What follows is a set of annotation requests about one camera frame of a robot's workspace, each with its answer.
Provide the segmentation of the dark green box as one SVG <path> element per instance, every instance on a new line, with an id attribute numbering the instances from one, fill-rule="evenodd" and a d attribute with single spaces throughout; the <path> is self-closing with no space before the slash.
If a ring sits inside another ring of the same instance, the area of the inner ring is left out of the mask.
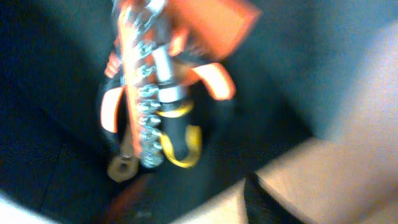
<path id="1" fill-rule="evenodd" d="M 248 223 L 254 172 L 303 223 L 396 223 L 397 2 L 254 5 L 234 109 L 197 86 L 198 165 L 117 185 L 95 113 L 111 2 L 2 1 L 1 200 L 44 223 Z"/>

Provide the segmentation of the orange needle nose pliers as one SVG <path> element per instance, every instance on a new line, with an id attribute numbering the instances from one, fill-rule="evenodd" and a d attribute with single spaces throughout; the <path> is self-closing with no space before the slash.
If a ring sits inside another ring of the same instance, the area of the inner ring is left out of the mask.
<path id="1" fill-rule="evenodd" d="M 190 86 L 201 81 L 214 100 L 232 99 L 236 93 L 236 87 L 230 74 L 220 63 L 207 62 L 204 54 L 195 53 L 194 48 L 198 46 L 195 37 L 186 27 L 172 31 L 169 52 L 184 64 L 182 84 Z M 104 70 L 105 79 L 100 86 L 101 93 L 99 94 L 99 121 L 106 133 L 118 132 L 119 106 L 125 91 L 123 72 L 121 44 L 119 37 L 116 37 Z"/>

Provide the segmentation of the yellow black screwdriver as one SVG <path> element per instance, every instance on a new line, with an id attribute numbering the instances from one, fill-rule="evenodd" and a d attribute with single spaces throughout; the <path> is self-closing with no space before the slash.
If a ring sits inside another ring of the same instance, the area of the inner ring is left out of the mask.
<path id="1" fill-rule="evenodd" d="M 201 156 L 201 127 L 191 124 L 193 101 L 187 88 L 175 77 L 175 69 L 169 55 L 169 46 L 160 45 L 152 51 L 155 73 L 159 85 L 162 134 L 160 143 L 166 158 L 176 166 L 193 167 Z"/>

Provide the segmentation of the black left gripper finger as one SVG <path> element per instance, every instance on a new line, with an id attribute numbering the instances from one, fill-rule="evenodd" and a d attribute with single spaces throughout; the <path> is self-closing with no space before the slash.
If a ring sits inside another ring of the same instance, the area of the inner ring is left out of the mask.
<path id="1" fill-rule="evenodd" d="M 249 224 L 303 224 L 261 187 L 254 172 L 246 176 L 243 195 Z"/>

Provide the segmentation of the orange socket bit rail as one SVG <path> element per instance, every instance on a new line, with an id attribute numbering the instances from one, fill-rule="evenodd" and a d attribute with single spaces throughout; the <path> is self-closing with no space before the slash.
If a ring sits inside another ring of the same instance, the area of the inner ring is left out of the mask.
<path id="1" fill-rule="evenodd" d="M 162 10 L 150 7 L 150 2 L 142 1 L 115 4 L 132 146 L 142 166 L 153 169 L 164 161 L 157 128 L 161 119 L 156 115 L 161 106 L 157 99 L 159 87 L 150 79 L 156 66 L 149 59 L 158 47 L 151 29 Z"/>

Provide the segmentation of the orange scraper wooden handle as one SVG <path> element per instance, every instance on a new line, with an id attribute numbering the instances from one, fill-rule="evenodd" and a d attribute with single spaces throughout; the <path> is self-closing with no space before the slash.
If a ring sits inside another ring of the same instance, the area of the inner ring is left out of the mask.
<path id="1" fill-rule="evenodd" d="M 112 10 L 115 38 L 119 37 L 117 24 L 117 16 L 119 13 L 115 11 L 115 4 L 118 2 L 119 1 L 113 2 Z M 238 48 L 239 44 L 248 36 L 253 25 L 260 16 L 260 10 L 246 1 L 150 0 L 142 2 L 150 2 L 150 8 L 153 10 L 162 10 L 151 29 L 153 38 L 158 43 L 158 46 L 168 45 L 170 50 L 172 31 L 177 28 L 186 27 L 199 44 L 198 47 L 194 48 L 195 53 L 200 55 L 204 54 L 207 62 L 216 62 L 220 64 L 224 58 L 231 55 Z M 169 55 L 174 65 L 175 77 L 182 84 L 182 66 L 184 64 L 177 60 L 176 57 L 172 56 L 170 52 Z M 154 73 L 150 79 L 159 87 L 156 73 Z M 187 88 L 188 97 L 193 101 L 188 90 L 190 86 L 185 87 Z M 230 105 L 232 100 L 233 98 L 225 101 L 215 101 Z M 191 124 L 199 126 L 192 119 L 193 110 L 194 103 L 191 113 Z M 161 123 L 162 120 L 157 127 L 160 130 L 160 135 L 162 134 Z M 102 127 L 101 130 L 112 153 L 107 168 L 108 176 L 115 182 L 124 182 L 133 178 L 137 174 L 138 169 L 143 166 L 139 158 L 135 155 L 132 146 L 132 134 L 127 107 L 126 81 L 125 91 L 119 106 L 118 132 L 116 134 L 106 133 Z M 161 153 L 164 156 L 164 160 L 168 160 L 163 152 L 163 148 Z"/>

